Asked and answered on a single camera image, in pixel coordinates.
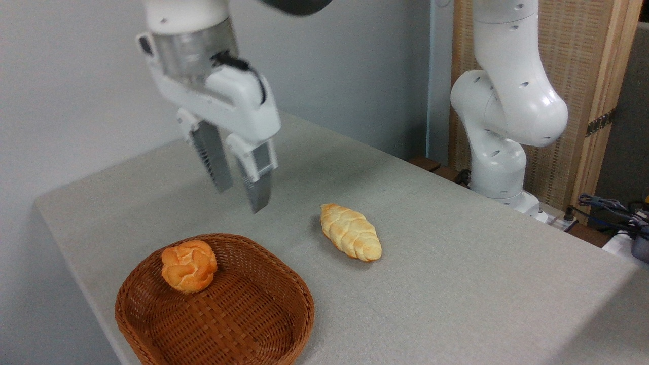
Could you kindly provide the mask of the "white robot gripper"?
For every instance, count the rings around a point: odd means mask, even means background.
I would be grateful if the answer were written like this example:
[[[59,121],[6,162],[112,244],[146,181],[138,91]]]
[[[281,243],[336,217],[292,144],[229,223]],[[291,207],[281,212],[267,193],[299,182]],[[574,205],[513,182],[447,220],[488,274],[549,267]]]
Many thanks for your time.
[[[267,80],[246,64],[238,67],[229,49],[209,51],[201,33],[143,33],[137,41],[161,95],[180,107],[183,137],[220,193],[233,181],[216,126],[232,132],[226,146],[236,157],[251,210],[260,212],[270,201],[278,168],[272,137],[281,128]]]

